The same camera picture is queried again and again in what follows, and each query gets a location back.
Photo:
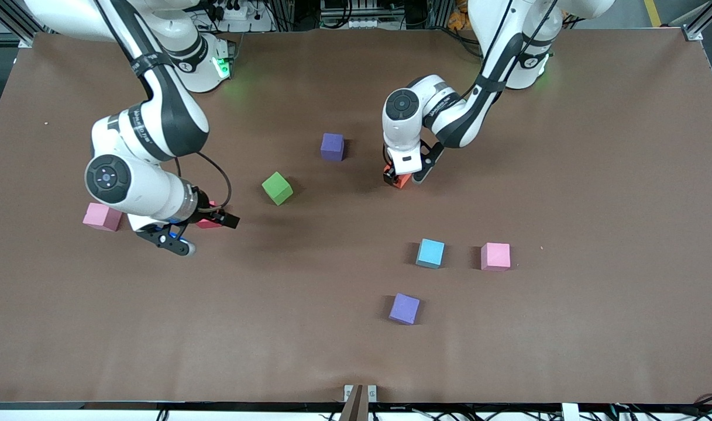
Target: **table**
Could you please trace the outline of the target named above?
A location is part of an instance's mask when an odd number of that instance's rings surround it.
[[[693,402],[712,392],[712,77],[677,29],[567,31],[420,187],[380,110],[479,68],[439,32],[247,35],[196,98],[232,230],[179,258],[80,221],[93,122],[143,99],[117,46],[41,34],[0,101],[0,401]],[[347,158],[319,157],[323,132]],[[198,157],[184,176],[222,199]],[[273,205],[274,171],[295,194]],[[447,244],[414,265],[422,238]],[[512,245],[513,270],[479,270]],[[386,319],[422,299],[414,327]]]

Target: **white robot link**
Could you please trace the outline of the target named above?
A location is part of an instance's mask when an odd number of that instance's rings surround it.
[[[61,19],[51,18],[56,13],[40,13],[43,2],[46,10],[60,10],[64,3],[72,3],[68,0],[28,1],[29,6],[34,6],[30,8],[36,16],[49,17],[44,19],[45,24]],[[140,237],[177,255],[189,256],[195,246],[181,237],[188,224],[206,219],[236,227],[239,219],[222,208],[230,200],[230,184],[226,201],[221,206],[211,206],[202,190],[160,167],[161,162],[174,157],[201,154],[209,127],[205,114],[182,84],[174,61],[148,29],[142,13],[133,6],[145,1],[82,0],[78,3],[82,11],[86,11],[90,24],[96,21],[94,13],[98,13],[101,26],[128,57],[148,97],[142,103],[94,123],[91,130],[93,158],[86,167],[85,184],[95,199],[128,213],[129,223]],[[166,0],[165,3],[185,2]],[[93,34],[94,28],[100,34],[104,32],[103,28],[84,26],[84,22],[73,15],[70,19],[72,27],[86,32],[84,37]],[[68,34],[80,34],[72,27]]]
[[[561,30],[561,8],[592,19],[613,2],[469,0],[468,16],[484,57],[478,77],[461,96],[438,75],[421,77],[388,96],[382,108],[385,182],[395,185],[399,175],[412,173],[412,181],[422,183],[445,147],[464,147],[476,138],[504,88],[532,85],[543,74],[551,44]],[[422,141],[421,127],[434,133],[438,139],[434,146]]]

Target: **foam block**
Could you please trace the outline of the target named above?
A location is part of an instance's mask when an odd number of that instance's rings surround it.
[[[103,203],[89,203],[82,223],[102,231],[116,231],[119,228],[121,212]]]
[[[211,206],[215,206],[216,202],[213,202],[211,200]],[[209,227],[220,227],[222,225],[216,224],[213,221],[208,221],[208,219],[203,219],[202,221],[198,222],[195,224],[198,227],[201,227],[202,229],[209,229]]]
[[[424,238],[418,248],[418,258],[415,259],[415,264],[430,267],[431,269],[439,269],[442,264],[443,254],[444,243]]]
[[[324,133],[322,136],[322,146],[320,147],[322,158],[328,161],[342,161],[345,152],[345,140],[343,135],[334,133]]]
[[[503,272],[511,267],[509,245],[506,243],[486,243],[481,248],[481,270]]]
[[[382,172],[387,171],[388,168],[390,168],[389,165],[385,166],[385,168],[384,168],[384,170],[382,170]],[[407,181],[410,179],[410,176],[412,176],[412,175],[411,174],[398,175],[398,182],[395,184],[395,187],[397,187],[398,189],[403,188],[405,186],[405,183],[407,183]]]
[[[395,296],[395,303],[393,303],[393,309],[390,311],[391,320],[405,323],[405,325],[412,325],[415,323],[415,314],[418,313],[418,305],[420,303],[420,299],[404,294],[397,294]]]
[[[277,171],[262,183],[262,188],[278,206],[294,194],[291,184]]]

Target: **blue cube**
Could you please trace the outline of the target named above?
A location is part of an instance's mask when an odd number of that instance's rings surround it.
[[[415,264],[430,267],[431,269],[439,269],[442,264],[443,254],[444,243],[424,238],[418,248],[418,258],[415,259]]]
[[[328,161],[342,161],[345,152],[345,139],[343,139],[343,135],[324,133],[320,152],[322,153],[322,157]]]
[[[393,310],[390,312],[390,318],[396,322],[405,323],[405,325],[412,325],[415,323],[415,314],[418,313],[418,305],[420,303],[420,299],[397,294]]]

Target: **green cube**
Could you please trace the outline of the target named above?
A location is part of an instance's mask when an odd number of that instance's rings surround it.
[[[291,184],[289,184],[278,171],[262,183],[262,188],[278,206],[294,194],[294,189],[292,189]]]

